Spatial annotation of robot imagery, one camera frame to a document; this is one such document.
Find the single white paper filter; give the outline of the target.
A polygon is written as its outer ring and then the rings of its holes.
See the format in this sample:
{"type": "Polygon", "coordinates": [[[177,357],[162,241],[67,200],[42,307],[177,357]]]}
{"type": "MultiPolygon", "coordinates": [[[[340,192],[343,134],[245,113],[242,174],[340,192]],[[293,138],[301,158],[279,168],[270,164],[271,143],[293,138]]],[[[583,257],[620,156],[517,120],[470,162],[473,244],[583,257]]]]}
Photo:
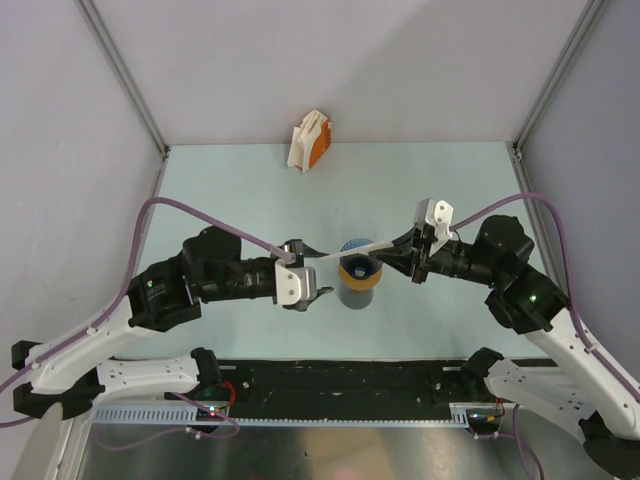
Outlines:
{"type": "Polygon", "coordinates": [[[391,248],[393,246],[394,243],[392,241],[372,242],[362,246],[353,247],[347,250],[341,250],[336,253],[321,256],[320,260],[333,260],[352,255],[369,255],[371,252],[391,248]]]}

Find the blue glass dripper cone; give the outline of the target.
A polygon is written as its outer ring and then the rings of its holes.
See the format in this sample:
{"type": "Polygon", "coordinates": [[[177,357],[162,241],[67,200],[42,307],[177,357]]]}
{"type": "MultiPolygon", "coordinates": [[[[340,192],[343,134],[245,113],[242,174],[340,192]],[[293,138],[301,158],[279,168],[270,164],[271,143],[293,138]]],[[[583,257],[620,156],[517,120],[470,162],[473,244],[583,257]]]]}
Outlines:
{"type": "MultiPolygon", "coordinates": [[[[373,244],[368,238],[356,238],[345,243],[341,251],[349,250],[373,244]]],[[[369,255],[363,253],[354,253],[340,258],[340,266],[346,273],[355,280],[365,280],[382,270],[383,263],[369,255]]]]}

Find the glass beaker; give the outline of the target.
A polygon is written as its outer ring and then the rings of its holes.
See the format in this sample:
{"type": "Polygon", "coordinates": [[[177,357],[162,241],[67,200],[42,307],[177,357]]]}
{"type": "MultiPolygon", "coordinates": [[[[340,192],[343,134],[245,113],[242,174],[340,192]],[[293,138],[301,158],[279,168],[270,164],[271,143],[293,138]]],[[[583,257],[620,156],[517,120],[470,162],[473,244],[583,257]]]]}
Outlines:
{"type": "Polygon", "coordinates": [[[339,289],[339,299],[341,303],[352,310],[362,310],[367,308],[373,301],[374,290],[365,291],[353,290],[345,285],[339,289]]]}

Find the white paper coffee filters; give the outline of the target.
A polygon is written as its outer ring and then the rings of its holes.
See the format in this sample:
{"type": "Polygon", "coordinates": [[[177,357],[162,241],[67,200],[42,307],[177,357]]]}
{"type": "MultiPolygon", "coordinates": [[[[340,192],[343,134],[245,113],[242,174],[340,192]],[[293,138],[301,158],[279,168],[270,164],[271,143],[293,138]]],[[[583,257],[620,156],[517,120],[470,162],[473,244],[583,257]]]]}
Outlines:
{"type": "Polygon", "coordinates": [[[328,117],[315,109],[309,112],[299,126],[293,128],[292,140],[287,158],[287,166],[299,169],[301,172],[308,172],[305,167],[306,160],[306,136],[311,123],[318,117],[328,117]]]}

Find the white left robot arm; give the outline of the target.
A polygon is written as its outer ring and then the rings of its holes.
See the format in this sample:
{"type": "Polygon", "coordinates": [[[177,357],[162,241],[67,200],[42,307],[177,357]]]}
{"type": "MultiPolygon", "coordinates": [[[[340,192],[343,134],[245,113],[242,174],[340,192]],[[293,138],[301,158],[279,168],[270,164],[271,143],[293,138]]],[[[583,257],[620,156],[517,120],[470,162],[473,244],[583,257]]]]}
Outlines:
{"type": "Polygon", "coordinates": [[[322,254],[299,239],[282,247],[291,263],[274,254],[244,259],[238,236],[208,227],[185,240],[177,255],[134,277],[114,307],[78,332],[48,343],[15,343],[12,365],[25,377],[12,392],[14,411],[41,418],[60,404],[63,418],[69,419],[125,396],[214,398],[223,377],[208,349],[160,360],[116,356],[139,340],[200,318],[206,303],[269,298],[285,309],[306,310],[328,291],[317,287],[314,269],[304,263],[322,254]]]}

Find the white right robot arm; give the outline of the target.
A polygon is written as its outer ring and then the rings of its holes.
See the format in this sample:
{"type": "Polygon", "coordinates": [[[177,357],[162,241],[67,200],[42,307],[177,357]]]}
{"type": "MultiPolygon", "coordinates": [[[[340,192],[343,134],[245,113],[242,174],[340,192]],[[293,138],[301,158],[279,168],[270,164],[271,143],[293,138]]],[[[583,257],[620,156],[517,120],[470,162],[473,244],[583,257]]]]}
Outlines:
{"type": "Polygon", "coordinates": [[[576,438],[608,474],[636,479],[639,382],[596,341],[569,297],[529,264],[533,248],[517,218],[493,215],[471,244],[439,242],[433,227],[422,223],[371,255],[416,284],[433,273],[488,286],[485,304],[494,319],[541,349],[569,384],[530,378],[482,348],[467,361],[464,393],[476,401],[494,394],[519,404],[576,438]]]}

